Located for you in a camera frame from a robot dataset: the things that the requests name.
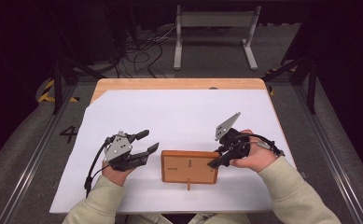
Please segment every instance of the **white paper sheet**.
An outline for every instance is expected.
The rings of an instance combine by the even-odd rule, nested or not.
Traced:
[[[143,90],[107,91],[90,105],[78,131],[77,141],[50,208],[68,213],[85,198],[85,178],[94,156],[108,136],[139,133],[149,136],[133,142],[132,154],[160,142],[146,166],[133,171],[119,213],[237,212],[272,209],[261,178],[248,169],[221,166],[215,185],[161,182],[161,151],[164,149],[214,151],[216,126],[236,112],[232,126],[251,129],[275,141],[293,166],[292,155],[265,90]],[[104,153],[94,171],[100,169]]]

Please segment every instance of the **wooden tray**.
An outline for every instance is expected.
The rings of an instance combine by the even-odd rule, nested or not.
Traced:
[[[217,152],[163,150],[161,179],[167,183],[215,184],[218,169],[207,165],[218,158]]]

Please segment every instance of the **number 4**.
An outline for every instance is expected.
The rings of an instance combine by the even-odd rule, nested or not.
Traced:
[[[68,129],[62,131],[60,133],[60,135],[66,135],[68,136],[68,141],[67,141],[67,144],[70,144],[71,142],[71,139],[73,138],[74,135],[77,135],[78,133],[75,133],[74,130],[76,129],[76,127],[74,127],[73,125],[71,125],[70,127],[68,127]]]

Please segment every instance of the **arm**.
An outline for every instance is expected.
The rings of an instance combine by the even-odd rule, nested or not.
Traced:
[[[131,172],[104,168],[88,198],[77,203],[63,223],[115,223],[115,215],[123,197],[123,185]]]
[[[257,142],[250,137],[250,142]],[[272,197],[273,212],[285,223],[341,223],[323,204],[317,192],[284,157],[251,144],[248,157],[232,160],[231,165],[250,168],[262,177]]]

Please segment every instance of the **metal stand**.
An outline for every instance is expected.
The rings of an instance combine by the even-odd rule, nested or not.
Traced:
[[[67,85],[74,85],[76,86],[78,82],[78,77],[75,74],[73,67],[77,67],[81,71],[85,72],[86,74],[96,77],[97,79],[105,78],[103,75],[91,70],[89,67],[80,64],[73,59],[60,56],[54,64],[54,86],[55,86],[55,108],[53,109],[53,115],[56,115],[59,111],[60,107],[63,104],[63,90],[62,90],[62,83],[63,78]]]
[[[177,39],[175,43],[175,65],[174,70],[181,69],[182,54],[182,27],[203,27],[203,26],[221,26],[221,27],[245,27],[248,25],[248,37],[242,39],[245,56],[249,62],[251,70],[257,70],[258,66],[251,50],[251,41],[257,27],[260,7],[255,11],[243,12],[182,12],[181,6],[177,6],[176,31]]]
[[[315,94],[315,82],[317,77],[317,65],[316,58],[306,57],[297,59],[291,63],[288,63],[281,68],[277,69],[274,72],[271,72],[269,75],[266,75],[262,78],[263,81],[267,82],[271,79],[282,75],[288,69],[294,68],[297,66],[295,73],[290,78],[290,82],[292,85],[301,85],[303,80],[310,74],[309,76],[309,84],[308,84],[308,93],[307,93],[307,105],[309,106],[310,112],[315,114],[314,111],[314,94]]]

